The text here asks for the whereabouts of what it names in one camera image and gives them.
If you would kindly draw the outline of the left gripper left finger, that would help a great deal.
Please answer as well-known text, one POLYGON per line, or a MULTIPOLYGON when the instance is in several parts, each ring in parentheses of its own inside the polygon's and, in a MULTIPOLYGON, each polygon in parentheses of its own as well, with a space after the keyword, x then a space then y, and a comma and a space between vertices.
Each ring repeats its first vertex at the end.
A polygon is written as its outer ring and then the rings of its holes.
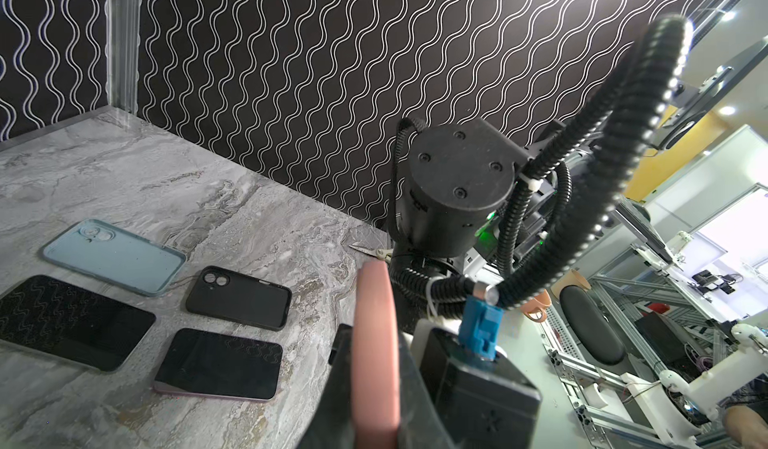
POLYGON ((353 448, 351 415, 352 327, 340 324, 329 357, 331 370, 312 420, 298 448, 353 448))

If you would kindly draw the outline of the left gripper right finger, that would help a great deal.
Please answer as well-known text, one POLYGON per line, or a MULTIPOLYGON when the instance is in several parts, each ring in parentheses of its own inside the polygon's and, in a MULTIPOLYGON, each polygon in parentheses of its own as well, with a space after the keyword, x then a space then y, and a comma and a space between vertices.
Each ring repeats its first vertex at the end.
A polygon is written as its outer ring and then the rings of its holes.
POLYGON ((412 357, 408 340, 398 334, 400 373, 400 425, 398 448, 454 448, 453 440, 441 422, 420 371, 412 357))

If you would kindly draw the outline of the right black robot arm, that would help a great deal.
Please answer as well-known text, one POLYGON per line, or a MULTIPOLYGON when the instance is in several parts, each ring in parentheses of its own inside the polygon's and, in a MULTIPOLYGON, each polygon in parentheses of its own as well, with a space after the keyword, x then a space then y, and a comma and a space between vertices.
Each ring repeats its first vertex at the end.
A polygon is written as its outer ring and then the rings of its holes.
POLYGON ((517 179, 544 179, 600 125, 551 121, 530 149, 482 119, 429 126, 399 121, 391 159, 387 231, 397 250, 454 258, 476 243, 517 179))

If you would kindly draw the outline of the black phone case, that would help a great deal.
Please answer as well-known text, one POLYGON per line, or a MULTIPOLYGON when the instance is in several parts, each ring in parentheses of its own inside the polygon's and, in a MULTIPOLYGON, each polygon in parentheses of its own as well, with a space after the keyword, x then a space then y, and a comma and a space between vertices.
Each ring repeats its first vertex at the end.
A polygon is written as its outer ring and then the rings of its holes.
POLYGON ((280 331, 288 319, 287 287, 217 266, 207 266, 190 290, 185 308, 193 314, 280 331))

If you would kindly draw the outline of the pale blue phone case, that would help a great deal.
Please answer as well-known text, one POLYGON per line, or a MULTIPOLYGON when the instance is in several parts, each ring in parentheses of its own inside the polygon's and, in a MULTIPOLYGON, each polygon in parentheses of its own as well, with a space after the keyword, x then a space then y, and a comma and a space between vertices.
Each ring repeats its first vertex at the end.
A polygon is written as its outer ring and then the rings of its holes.
POLYGON ((83 220, 41 250, 46 261, 147 297, 162 295, 186 256, 96 219, 83 220))

